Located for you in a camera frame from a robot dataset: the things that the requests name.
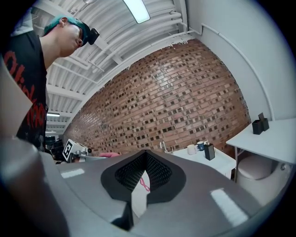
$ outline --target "white desk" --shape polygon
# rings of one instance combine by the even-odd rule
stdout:
[[[296,164],[296,118],[269,121],[269,129],[260,135],[253,134],[250,124],[226,144],[234,146],[236,163],[237,148],[240,148],[279,162]]]
[[[197,151],[194,155],[189,155],[187,153],[187,148],[177,150],[173,152],[174,156],[184,158],[186,160],[195,161],[207,166],[210,166],[217,170],[219,173],[225,175],[230,179],[231,170],[236,167],[235,159],[226,155],[222,151],[215,148],[215,158],[212,160],[207,160],[204,155],[204,151]]]

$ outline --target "gray table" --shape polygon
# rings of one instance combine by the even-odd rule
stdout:
[[[235,149],[235,180],[237,177],[238,150],[247,150],[279,162],[296,163],[296,118],[269,122],[269,129],[260,135],[253,134],[252,124],[226,142]]]

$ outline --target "white ceiling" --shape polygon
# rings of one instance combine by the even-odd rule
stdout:
[[[143,2],[151,19],[142,24],[136,23],[122,0],[97,0],[90,5],[82,0],[40,0],[34,5],[33,25],[40,36],[54,16],[61,13],[75,16],[100,33],[94,45],[86,44],[71,57],[56,60],[48,69],[49,111],[61,115],[48,117],[48,131],[62,134],[78,109],[93,95],[94,88],[99,89],[112,79],[109,73],[118,65],[144,47],[185,30],[179,24],[181,13],[187,22],[185,0]]]

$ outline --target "pink cloth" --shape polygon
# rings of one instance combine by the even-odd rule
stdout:
[[[116,157],[120,155],[115,152],[107,152],[107,153],[101,153],[99,156],[100,157]]]

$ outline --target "pink object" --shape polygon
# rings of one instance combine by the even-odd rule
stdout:
[[[99,157],[116,157],[120,156],[118,153],[115,152],[107,152],[107,153],[101,153]]]
[[[143,178],[140,179],[140,184],[142,186],[144,186],[144,188],[146,189],[146,191],[148,191],[148,192],[150,191],[150,188],[145,184],[145,181],[144,181]]]

